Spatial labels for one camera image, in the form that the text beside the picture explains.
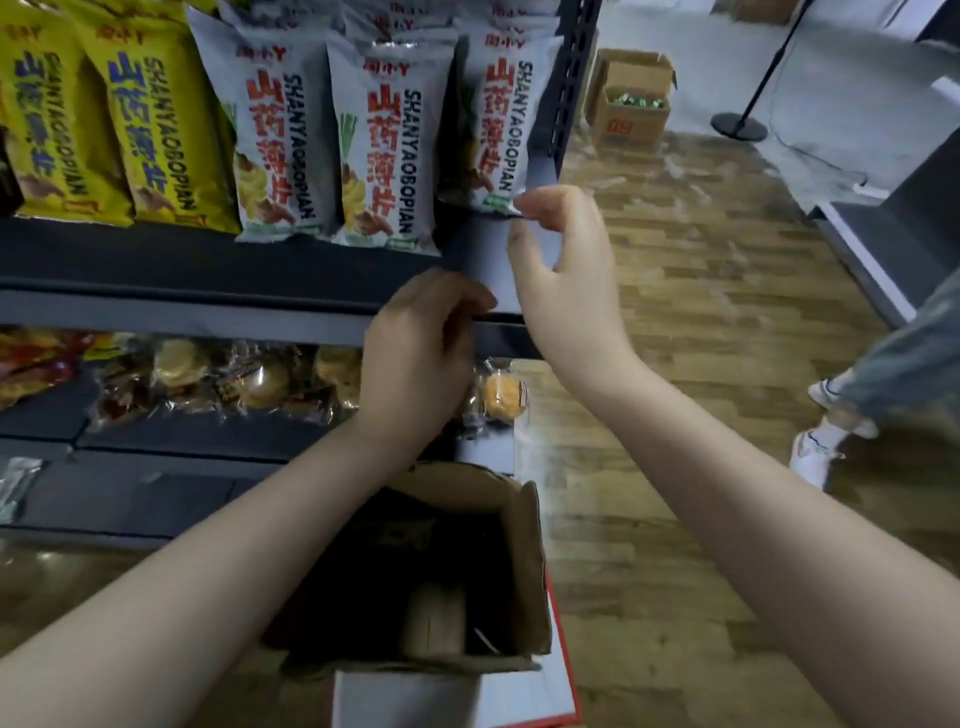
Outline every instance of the metal shelf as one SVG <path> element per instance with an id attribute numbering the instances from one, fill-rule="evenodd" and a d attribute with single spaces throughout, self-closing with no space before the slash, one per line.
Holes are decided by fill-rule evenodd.
<path id="1" fill-rule="evenodd" d="M 556 180 L 551 158 L 531 159 L 531 186 Z M 498 299 L 476 324 L 478 354 L 539 358 L 507 258 L 510 221 L 445 206 L 438 220 L 441 260 L 163 225 L 0 220 L 0 323 L 358 345 L 400 285 L 442 264 Z M 540 231 L 540 243 L 552 265 L 560 236 Z"/>

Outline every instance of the wooden floor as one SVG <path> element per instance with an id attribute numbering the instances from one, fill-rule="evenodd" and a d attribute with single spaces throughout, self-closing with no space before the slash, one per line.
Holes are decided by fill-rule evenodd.
<path id="1" fill-rule="evenodd" d="M 655 155 L 598 154 L 583 138 L 564 180 L 610 228 L 636 351 L 716 417 L 786 461 L 814 424 L 806 386 L 885 332 L 823 236 L 748 145 L 669 136 Z M 517 428 L 517 472 L 540 485 L 546 549 L 590 728 L 823 728 L 839 721 L 778 649 L 610 433 L 541 362 Z M 830 491 L 960 569 L 953 451 L 885 433 L 853 442 Z M 135 562 L 0 550 L 0 654 Z M 323 725 L 326 695 L 282 683 L 254 651 L 195 721 Z"/>

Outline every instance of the sock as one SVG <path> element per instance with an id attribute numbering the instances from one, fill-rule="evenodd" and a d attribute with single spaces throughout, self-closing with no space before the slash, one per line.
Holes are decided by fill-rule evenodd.
<path id="1" fill-rule="evenodd" d="M 850 384 L 853 381 L 853 369 L 848 369 L 846 372 L 839 374 L 837 376 L 832 376 L 827 380 L 827 383 L 824 385 L 827 388 L 827 391 L 832 395 L 840 394 L 840 390 L 845 386 Z"/>
<path id="2" fill-rule="evenodd" d="M 831 425 L 825 417 L 820 424 L 806 433 L 811 440 L 824 448 L 836 450 L 850 433 L 843 427 Z"/>

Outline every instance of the yellow snack bag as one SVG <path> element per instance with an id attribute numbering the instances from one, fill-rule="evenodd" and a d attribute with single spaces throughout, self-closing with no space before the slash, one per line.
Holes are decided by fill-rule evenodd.
<path id="1" fill-rule="evenodd" d="M 104 83 L 56 3 L 0 2 L 0 123 L 18 214 L 130 225 Z"/>
<path id="2" fill-rule="evenodd" d="M 72 0 L 67 11 L 107 83 L 136 219 L 239 232 L 219 110 L 182 3 L 110 6 Z"/>

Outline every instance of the individually wrapped snack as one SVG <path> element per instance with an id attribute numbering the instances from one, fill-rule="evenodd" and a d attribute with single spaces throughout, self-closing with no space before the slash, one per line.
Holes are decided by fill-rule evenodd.
<path id="1" fill-rule="evenodd" d="M 97 372 L 100 397 L 90 410 L 90 430 L 125 425 L 151 414 L 156 398 L 151 388 L 154 358 L 150 352 L 125 353 Z"/>
<path id="2" fill-rule="evenodd" d="M 348 0 L 343 6 L 350 40 L 398 41 L 398 36 L 426 28 L 444 28 L 454 14 L 450 0 Z"/>
<path id="3" fill-rule="evenodd" d="M 133 208 L 104 85 L 60 2 L 2 0 L 0 125 L 18 214 L 127 226 Z"/>
<path id="4" fill-rule="evenodd" d="M 136 219 L 239 232 L 218 111 L 183 4 L 73 0 L 67 11 L 108 87 Z"/>
<path id="5" fill-rule="evenodd" d="M 456 32 L 416 37 L 423 39 L 354 44 L 335 36 L 327 44 L 345 217 L 334 241 L 342 245 L 439 254 L 436 144 Z"/>
<path id="6" fill-rule="evenodd" d="M 487 359 L 483 385 L 484 414 L 510 424 L 527 409 L 527 387 L 510 373 L 509 362 Z"/>
<path id="7" fill-rule="evenodd" d="M 527 178 L 527 142 L 563 39 L 559 17 L 466 18 L 458 50 L 461 141 L 455 180 L 441 199 L 516 213 Z"/>
<path id="8" fill-rule="evenodd" d="M 236 130 L 238 240 L 329 238 L 339 188 L 326 54 L 331 16 L 254 20 L 227 3 L 221 13 L 230 24 L 187 8 L 207 75 Z"/>
<path id="9" fill-rule="evenodd" d="M 210 352 L 194 339 L 162 339 L 156 346 L 152 382 L 167 412 L 216 412 L 220 399 L 213 381 Z"/>
<path id="10" fill-rule="evenodd" d="M 235 393 L 240 412 L 279 409 L 293 388 L 283 347 L 243 339 L 234 341 L 226 386 Z"/>
<path id="11" fill-rule="evenodd" d="M 69 381 L 76 373 L 77 365 L 65 359 L 41 361 L 13 372 L 0 379 L 0 410 Z"/>
<path id="12" fill-rule="evenodd" d="M 320 345 L 313 360 L 313 372 L 320 383 L 333 387 L 336 400 L 347 412 L 360 408 L 360 381 L 363 350 L 359 347 Z"/>

